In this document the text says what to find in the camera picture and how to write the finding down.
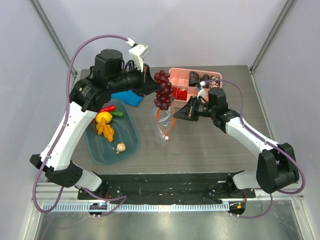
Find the purple grape bunch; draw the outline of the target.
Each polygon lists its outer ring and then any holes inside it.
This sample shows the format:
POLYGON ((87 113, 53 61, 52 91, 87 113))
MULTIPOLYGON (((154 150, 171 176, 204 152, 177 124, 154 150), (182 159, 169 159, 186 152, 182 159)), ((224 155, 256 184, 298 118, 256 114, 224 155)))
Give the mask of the purple grape bunch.
POLYGON ((155 96, 155 106, 161 111, 166 111, 173 104, 173 97, 171 95, 172 83, 169 80, 170 74, 164 70, 156 72, 154 75, 154 80, 159 84, 160 90, 156 91, 155 96))

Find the clear zip bag orange zipper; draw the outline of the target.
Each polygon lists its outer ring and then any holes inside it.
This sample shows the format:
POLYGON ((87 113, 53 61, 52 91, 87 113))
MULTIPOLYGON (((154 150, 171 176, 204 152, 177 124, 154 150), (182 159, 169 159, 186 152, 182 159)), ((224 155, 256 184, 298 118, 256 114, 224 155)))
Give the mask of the clear zip bag orange zipper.
POLYGON ((154 140, 161 147, 165 147, 169 142, 170 133, 176 124, 175 113, 176 108, 173 104, 168 110, 160 110, 158 107, 151 110, 150 123, 154 140))

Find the green chili pepper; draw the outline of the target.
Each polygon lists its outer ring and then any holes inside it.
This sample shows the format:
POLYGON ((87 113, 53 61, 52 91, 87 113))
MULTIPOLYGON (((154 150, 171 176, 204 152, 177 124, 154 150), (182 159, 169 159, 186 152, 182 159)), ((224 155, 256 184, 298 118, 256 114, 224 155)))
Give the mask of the green chili pepper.
POLYGON ((121 111, 110 111, 109 112, 113 118, 123 118, 124 117, 124 113, 121 111))

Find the red chili pepper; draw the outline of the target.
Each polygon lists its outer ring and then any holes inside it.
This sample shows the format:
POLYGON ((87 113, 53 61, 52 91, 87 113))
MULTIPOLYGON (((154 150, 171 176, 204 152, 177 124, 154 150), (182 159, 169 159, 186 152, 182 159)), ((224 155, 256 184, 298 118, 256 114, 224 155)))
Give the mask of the red chili pepper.
POLYGON ((116 106, 115 105, 109 105, 106 107, 103 107, 99 112, 113 112, 116 110, 116 106))

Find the yellow lemon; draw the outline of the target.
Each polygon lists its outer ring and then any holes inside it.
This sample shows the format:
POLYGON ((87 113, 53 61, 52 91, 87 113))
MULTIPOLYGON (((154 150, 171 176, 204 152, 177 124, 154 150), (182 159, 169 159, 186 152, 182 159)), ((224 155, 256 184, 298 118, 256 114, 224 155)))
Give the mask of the yellow lemon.
POLYGON ((95 117, 95 121, 97 123, 108 124, 112 121, 112 119, 113 119, 113 116, 107 111, 102 111, 102 112, 98 113, 95 117))

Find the orange ginger-like food piece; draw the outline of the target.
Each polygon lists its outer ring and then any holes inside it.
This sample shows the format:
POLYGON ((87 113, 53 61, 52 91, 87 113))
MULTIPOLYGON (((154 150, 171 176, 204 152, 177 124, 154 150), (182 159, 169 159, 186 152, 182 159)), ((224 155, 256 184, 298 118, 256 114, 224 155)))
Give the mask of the orange ginger-like food piece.
POLYGON ((110 143, 114 141, 115 131, 104 117, 96 124, 96 130, 99 136, 103 135, 110 143))

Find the garlic bulb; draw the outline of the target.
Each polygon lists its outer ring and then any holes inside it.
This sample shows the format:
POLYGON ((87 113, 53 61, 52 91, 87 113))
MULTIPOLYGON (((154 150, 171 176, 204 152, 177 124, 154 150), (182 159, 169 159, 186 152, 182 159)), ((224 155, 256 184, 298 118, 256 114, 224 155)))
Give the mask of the garlic bulb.
POLYGON ((117 144, 116 146, 116 153, 119 154, 119 153, 122 153, 126 150, 126 145, 124 142, 120 142, 117 144))

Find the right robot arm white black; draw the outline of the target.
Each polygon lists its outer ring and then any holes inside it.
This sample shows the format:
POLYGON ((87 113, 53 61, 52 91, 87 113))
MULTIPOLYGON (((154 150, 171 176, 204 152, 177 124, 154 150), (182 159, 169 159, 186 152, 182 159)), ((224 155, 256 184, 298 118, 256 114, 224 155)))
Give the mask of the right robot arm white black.
POLYGON ((257 158, 256 171, 235 173, 226 184, 230 197, 236 198, 244 189, 254 187, 272 194, 299 181, 293 147, 288 143, 279 144, 248 125, 238 112, 228 107, 223 89, 210 89, 208 100, 192 96, 173 116, 193 122, 200 117, 210 118, 217 128, 238 140, 257 158))

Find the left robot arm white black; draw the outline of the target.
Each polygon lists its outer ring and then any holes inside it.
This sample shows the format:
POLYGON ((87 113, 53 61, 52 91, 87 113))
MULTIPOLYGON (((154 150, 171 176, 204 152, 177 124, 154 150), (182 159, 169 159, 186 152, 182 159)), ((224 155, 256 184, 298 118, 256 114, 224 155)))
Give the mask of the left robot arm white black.
POLYGON ((129 49, 130 60, 124 62, 120 51, 104 49, 96 55, 90 75, 75 83, 69 94, 68 109, 47 148, 30 157, 30 163, 52 183, 65 188, 85 188, 97 200, 106 195, 102 179, 74 164, 71 156, 84 131, 112 94, 131 90, 144 96, 159 90, 150 67, 144 63, 149 52, 148 47, 138 44, 129 49))

